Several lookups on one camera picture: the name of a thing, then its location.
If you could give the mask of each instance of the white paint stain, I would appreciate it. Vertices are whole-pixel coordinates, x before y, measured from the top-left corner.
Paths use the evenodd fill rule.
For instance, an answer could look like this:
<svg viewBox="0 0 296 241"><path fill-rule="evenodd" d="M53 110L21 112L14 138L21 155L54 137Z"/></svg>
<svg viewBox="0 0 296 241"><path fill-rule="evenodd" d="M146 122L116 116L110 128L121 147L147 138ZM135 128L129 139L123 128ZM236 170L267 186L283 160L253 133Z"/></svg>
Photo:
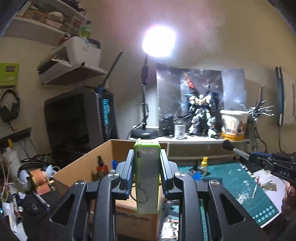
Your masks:
<svg viewBox="0 0 296 241"><path fill-rule="evenodd" d="M249 198L249 194L247 192L244 192L242 194L239 194L239 197L236 199L239 204L243 204L244 201L246 201Z"/></svg>

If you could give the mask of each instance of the green cutting mat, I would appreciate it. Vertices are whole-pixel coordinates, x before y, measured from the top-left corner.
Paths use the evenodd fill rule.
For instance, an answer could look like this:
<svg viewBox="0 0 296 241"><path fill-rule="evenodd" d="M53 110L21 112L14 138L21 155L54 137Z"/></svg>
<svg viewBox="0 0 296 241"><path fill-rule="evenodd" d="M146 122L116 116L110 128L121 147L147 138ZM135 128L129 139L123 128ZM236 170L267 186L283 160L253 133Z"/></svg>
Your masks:
<svg viewBox="0 0 296 241"><path fill-rule="evenodd" d="M192 166L179 166L179 170L183 172L191 168ZM209 165L208 176L222 178L223 186L260 226L279 212L260 187L257 188L254 199L251 198L256 183L238 163ZM204 238L207 240L205 220L202 223Z"/></svg>

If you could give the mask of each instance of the lamp head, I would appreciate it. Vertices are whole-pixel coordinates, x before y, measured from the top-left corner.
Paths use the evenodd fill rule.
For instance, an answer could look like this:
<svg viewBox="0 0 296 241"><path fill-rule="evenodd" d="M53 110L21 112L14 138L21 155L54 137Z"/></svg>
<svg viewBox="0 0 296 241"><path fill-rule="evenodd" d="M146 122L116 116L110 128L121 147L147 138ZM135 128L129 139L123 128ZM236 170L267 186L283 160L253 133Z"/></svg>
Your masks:
<svg viewBox="0 0 296 241"><path fill-rule="evenodd" d="M175 44L175 33L165 26L151 28L142 43L145 53L154 57L168 56Z"/></svg>

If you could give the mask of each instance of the white bucket rim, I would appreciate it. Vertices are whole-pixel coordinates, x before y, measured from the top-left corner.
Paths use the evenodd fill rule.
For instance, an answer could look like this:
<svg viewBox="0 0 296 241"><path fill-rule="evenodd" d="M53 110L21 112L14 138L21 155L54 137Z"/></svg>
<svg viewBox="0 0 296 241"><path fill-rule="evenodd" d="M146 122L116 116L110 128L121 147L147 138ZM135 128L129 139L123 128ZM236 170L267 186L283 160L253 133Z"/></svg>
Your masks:
<svg viewBox="0 0 296 241"><path fill-rule="evenodd" d="M249 112L240 110L220 110L220 113L224 115L249 115Z"/></svg>

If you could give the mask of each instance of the paper bucket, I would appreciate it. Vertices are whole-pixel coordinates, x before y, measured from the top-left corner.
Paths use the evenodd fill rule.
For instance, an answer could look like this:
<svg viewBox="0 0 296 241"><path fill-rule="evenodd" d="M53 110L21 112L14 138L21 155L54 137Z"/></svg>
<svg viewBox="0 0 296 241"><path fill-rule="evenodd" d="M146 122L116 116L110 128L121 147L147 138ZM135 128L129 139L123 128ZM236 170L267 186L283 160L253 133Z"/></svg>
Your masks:
<svg viewBox="0 0 296 241"><path fill-rule="evenodd" d="M238 110L221 110L222 137L230 141L241 141L246 132L249 113Z"/></svg>

